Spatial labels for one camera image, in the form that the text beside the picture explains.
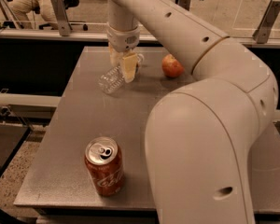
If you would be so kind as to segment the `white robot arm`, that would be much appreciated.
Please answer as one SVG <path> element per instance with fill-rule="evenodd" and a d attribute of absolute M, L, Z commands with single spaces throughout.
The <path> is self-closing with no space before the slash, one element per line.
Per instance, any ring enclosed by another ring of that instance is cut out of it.
<path fill-rule="evenodd" d="M 252 145 L 272 125 L 272 70 L 242 44 L 170 0 L 108 0 L 108 39 L 123 51 L 140 21 L 193 76 L 147 119 L 147 171 L 160 224 L 255 224 Z"/>

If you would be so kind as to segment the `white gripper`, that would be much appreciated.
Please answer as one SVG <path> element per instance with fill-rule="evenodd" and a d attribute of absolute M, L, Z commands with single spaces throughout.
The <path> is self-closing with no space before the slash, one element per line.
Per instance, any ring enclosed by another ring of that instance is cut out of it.
<path fill-rule="evenodd" d="M 106 33 L 109 42 L 108 48 L 111 65 L 115 67 L 120 63 L 120 69 L 125 82 L 132 82 L 138 64 L 137 54 L 132 52 L 123 56 L 122 52 L 134 49 L 139 44 L 139 25 L 135 24 L 129 28 L 116 28 L 109 23 Z"/>

